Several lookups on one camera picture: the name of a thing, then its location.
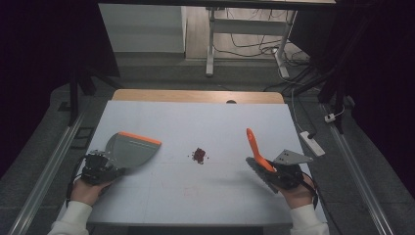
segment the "dark red object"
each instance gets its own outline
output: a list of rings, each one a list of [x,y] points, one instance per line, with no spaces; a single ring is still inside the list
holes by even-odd
[[[202,165],[204,163],[204,157],[206,152],[203,149],[198,148],[193,154],[193,160],[198,161],[198,164]]]

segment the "white wall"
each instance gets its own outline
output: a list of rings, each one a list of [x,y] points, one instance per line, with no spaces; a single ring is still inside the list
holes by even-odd
[[[185,51],[182,7],[100,4],[115,52]]]

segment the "gray floor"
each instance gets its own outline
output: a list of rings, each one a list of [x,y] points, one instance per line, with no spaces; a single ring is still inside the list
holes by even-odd
[[[281,82],[275,62],[230,62],[215,64],[212,78],[205,77],[205,62],[186,61],[180,57],[166,55],[146,55],[146,57],[117,55],[121,78],[117,81],[127,88],[142,89],[197,89],[262,91],[265,87]],[[289,68],[296,75],[302,68]],[[94,129],[106,102],[115,90],[111,86],[94,79],[97,92],[92,97],[80,94],[81,106],[89,104],[81,123],[84,131]],[[268,92],[281,91],[285,86],[277,86]],[[345,158],[333,138],[330,125],[323,117],[321,104],[316,100],[316,90],[310,90],[295,99],[295,112],[302,129],[311,130],[316,126],[316,141],[326,151],[322,158],[315,159],[309,167],[320,185],[323,208],[329,219],[331,234],[379,234],[371,213],[362,200],[350,176]],[[58,111],[63,102],[69,101],[67,86],[56,89],[51,94],[51,105],[44,119],[33,133],[21,154],[0,181],[0,234],[7,234],[37,178],[48,162],[59,138],[69,121],[69,112]],[[292,114],[292,101],[285,98]],[[415,203],[395,175],[388,162],[356,125],[350,115],[351,105],[346,105],[344,113],[345,137],[356,156],[369,185],[379,200],[395,234],[415,234]],[[46,234],[55,220],[65,199],[66,187],[74,163],[85,154],[87,139],[75,139],[55,176],[26,234]],[[302,146],[306,155],[312,153]],[[289,225],[264,227],[263,234],[289,234]],[[133,234],[127,227],[96,225],[94,234]]]

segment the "metal frame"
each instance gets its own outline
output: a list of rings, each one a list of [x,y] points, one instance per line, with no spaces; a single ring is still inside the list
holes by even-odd
[[[58,172],[58,169],[64,159],[67,151],[70,147],[70,143],[73,137],[76,134],[77,129],[83,121],[85,116],[85,111],[89,108],[90,99],[88,99],[87,104],[80,112],[78,118],[74,121],[72,126],[68,126],[65,130],[63,136],[61,137],[56,149],[52,153],[48,163],[43,169],[42,173],[37,179],[36,184],[31,190],[29,196],[27,197],[18,217],[13,223],[12,228],[9,231],[9,235],[22,235],[27,232],[31,222],[33,221],[40,204],[48,192],[49,186],[52,184],[52,181]]]
[[[282,58],[288,36],[293,26],[294,18],[297,11],[288,11],[290,15],[286,22],[265,22],[265,21],[245,21],[245,20],[228,20],[216,19],[214,17],[214,8],[209,12],[209,38],[207,47],[207,76],[213,76],[213,35],[215,33],[238,33],[254,35],[274,35],[282,36],[281,44],[278,50],[274,51],[274,57],[277,61],[278,68],[283,78],[289,78],[287,68]]]
[[[328,109],[326,109],[324,105],[320,105],[320,109],[323,114],[328,114]],[[353,178],[354,183],[360,192],[360,195],[362,196],[369,209],[370,214],[372,215],[373,222],[378,228],[379,234],[395,234],[378,199],[376,198],[372,188],[367,182],[366,177],[360,168],[353,151],[350,149],[347,140],[333,124],[330,124],[330,130],[332,131],[333,137],[342,153],[342,156],[345,158],[345,162],[348,169],[350,170],[351,177]]]

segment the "metal rail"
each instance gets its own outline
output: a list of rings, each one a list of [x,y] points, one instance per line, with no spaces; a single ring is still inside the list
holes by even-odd
[[[73,136],[76,134],[77,129],[79,128],[82,120],[85,116],[85,111],[89,107],[90,99],[87,99],[87,104],[81,110],[78,118],[75,120],[72,126],[68,126],[65,130],[63,136],[61,137],[56,149],[52,153],[51,158],[40,174],[36,184],[31,190],[29,196],[27,197],[18,217],[16,218],[12,228],[9,231],[9,235],[23,235],[27,232],[31,222],[33,221],[40,204],[42,203],[49,186],[51,185],[61,163],[64,159],[70,142],[73,139]]]
[[[324,105],[320,105],[322,112],[327,115],[327,110]],[[372,219],[375,223],[375,226],[378,228],[379,234],[382,235],[392,235],[394,234],[388,219],[382,210],[381,205],[379,204],[378,199],[373,193],[369,183],[366,180],[366,177],[363,174],[354,154],[349,147],[345,137],[340,134],[339,130],[333,125],[330,124],[330,130],[332,131],[333,137],[336,140],[336,143],[339,146],[339,149],[345,158],[348,169],[350,170],[351,177],[356,183],[357,189],[360,192],[363,200],[369,208],[369,212],[372,215]]]

